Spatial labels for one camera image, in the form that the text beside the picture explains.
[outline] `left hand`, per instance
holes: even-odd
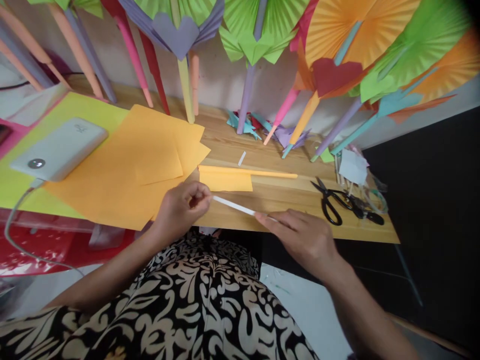
[[[183,182],[168,190],[150,228],[163,240],[162,247],[183,236],[208,211],[211,199],[209,187],[198,181]]]

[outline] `white paper strip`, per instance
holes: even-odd
[[[242,166],[242,162],[244,161],[245,155],[247,155],[247,152],[244,151],[243,154],[241,155],[240,161],[238,162],[238,166]]]
[[[236,203],[234,203],[234,202],[225,200],[224,198],[218,197],[218,196],[216,196],[216,195],[213,196],[213,200],[216,200],[216,201],[218,201],[219,203],[225,204],[225,205],[227,205],[227,206],[229,206],[229,207],[231,207],[231,208],[240,210],[241,212],[243,212],[243,213],[245,213],[245,214],[252,215],[252,216],[255,215],[255,211],[250,210],[250,209],[247,208],[247,207],[238,205],[238,204],[236,204]]]

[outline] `red paper heart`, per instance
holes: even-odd
[[[326,57],[315,60],[312,69],[318,97],[348,84],[363,71],[359,62],[349,61],[336,66],[333,59]]]

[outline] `black scissors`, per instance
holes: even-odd
[[[362,211],[362,209],[360,209],[358,206],[355,205],[353,199],[350,197],[348,193],[341,190],[327,189],[327,187],[324,185],[322,180],[318,178],[318,176],[316,176],[315,178],[318,184],[314,183],[313,181],[310,181],[310,182],[319,192],[323,194],[323,198],[321,199],[321,208],[323,210],[323,213],[325,214],[325,217],[328,219],[329,222],[331,222],[333,225],[336,225],[336,226],[340,226],[343,224],[343,220],[340,217],[340,214],[330,202],[330,199],[329,199],[330,197],[334,198],[344,208],[353,211],[353,213],[359,219],[363,219],[364,212]],[[329,211],[335,216],[336,221],[332,219]]]

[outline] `right hand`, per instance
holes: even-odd
[[[280,239],[297,263],[319,280],[333,281],[346,264],[337,252],[332,229],[325,220],[292,209],[268,216],[256,212],[255,218]]]

